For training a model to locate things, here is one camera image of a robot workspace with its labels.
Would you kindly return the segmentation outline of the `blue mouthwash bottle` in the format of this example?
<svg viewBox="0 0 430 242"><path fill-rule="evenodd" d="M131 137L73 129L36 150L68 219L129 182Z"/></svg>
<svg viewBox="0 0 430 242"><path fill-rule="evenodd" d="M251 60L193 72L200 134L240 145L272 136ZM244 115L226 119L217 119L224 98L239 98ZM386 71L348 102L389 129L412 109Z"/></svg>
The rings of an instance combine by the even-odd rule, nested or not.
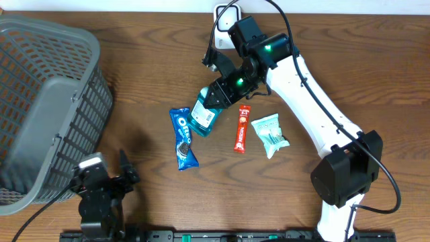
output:
<svg viewBox="0 0 430 242"><path fill-rule="evenodd" d="M198 94L194 107L187 116L188 126L198 135L207 137L222 109L205 109L203 102L207 96L208 87L204 87Z"/></svg>

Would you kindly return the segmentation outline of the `red Nescafe coffee stick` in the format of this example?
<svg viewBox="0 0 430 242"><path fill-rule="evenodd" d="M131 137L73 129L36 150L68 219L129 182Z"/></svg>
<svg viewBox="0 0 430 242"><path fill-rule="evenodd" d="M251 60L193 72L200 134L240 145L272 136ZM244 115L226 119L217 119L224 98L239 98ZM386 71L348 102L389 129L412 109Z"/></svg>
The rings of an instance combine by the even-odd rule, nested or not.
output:
<svg viewBox="0 0 430 242"><path fill-rule="evenodd" d="M248 105L241 105L239 108L238 127L236 132L236 140L234 143L234 151L237 153L245 152L245 141L250 111L251 107Z"/></svg>

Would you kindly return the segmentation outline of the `green wet wipes pack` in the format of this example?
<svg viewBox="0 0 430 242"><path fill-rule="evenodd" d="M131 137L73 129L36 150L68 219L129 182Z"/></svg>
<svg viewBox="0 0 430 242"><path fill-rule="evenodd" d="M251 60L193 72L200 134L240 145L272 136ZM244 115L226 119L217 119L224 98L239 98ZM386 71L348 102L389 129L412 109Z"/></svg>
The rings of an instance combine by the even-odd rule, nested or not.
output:
<svg viewBox="0 0 430 242"><path fill-rule="evenodd" d="M251 122L257 136L263 143L268 159L271 159L276 151L282 147L290 146L282 134L279 124L279 114L272 114Z"/></svg>

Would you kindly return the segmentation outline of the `blue Oreo cookie pack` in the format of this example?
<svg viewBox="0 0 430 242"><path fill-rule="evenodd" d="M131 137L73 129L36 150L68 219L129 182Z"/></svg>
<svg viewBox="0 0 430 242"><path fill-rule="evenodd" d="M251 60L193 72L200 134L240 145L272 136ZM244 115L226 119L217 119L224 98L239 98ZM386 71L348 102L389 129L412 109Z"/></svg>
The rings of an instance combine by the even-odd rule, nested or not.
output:
<svg viewBox="0 0 430 242"><path fill-rule="evenodd" d="M192 135L187 123L189 108L171 109L169 115L175 132L175 153L178 170L199 167L193 151L191 150Z"/></svg>

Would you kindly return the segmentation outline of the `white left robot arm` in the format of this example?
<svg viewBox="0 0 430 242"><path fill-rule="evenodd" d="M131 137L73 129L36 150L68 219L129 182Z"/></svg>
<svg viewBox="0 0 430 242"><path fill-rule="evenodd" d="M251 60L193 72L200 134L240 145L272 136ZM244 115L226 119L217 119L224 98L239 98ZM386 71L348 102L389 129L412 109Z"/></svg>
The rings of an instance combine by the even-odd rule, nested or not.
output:
<svg viewBox="0 0 430 242"><path fill-rule="evenodd" d="M126 238L122 200L140 181L125 151L119 152L121 174L110 177L103 155L85 157L73 169L70 190L81 197L81 230L87 241L123 241Z"/></svg>

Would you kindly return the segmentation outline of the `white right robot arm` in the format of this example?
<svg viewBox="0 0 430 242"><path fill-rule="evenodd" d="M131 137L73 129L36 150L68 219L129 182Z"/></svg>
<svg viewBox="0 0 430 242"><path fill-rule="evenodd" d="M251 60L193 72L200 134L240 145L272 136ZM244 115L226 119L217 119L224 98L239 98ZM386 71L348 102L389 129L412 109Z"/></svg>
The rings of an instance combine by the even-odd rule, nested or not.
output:
<svg viewBox="0 0 430 242"><path fill-rule="evenodd" d="M356 211L379 175L381 137L374 130L364 133L336 107L310 74L291 33L268 37L248 16L235 22L228 36L243 63L236 67L208 47L202 62L221 76L210 84L204 107L227 109L249 97L261 83L277 93L321 158L310 175L322 199L318 234L324 241L350 241Z"/></svg>

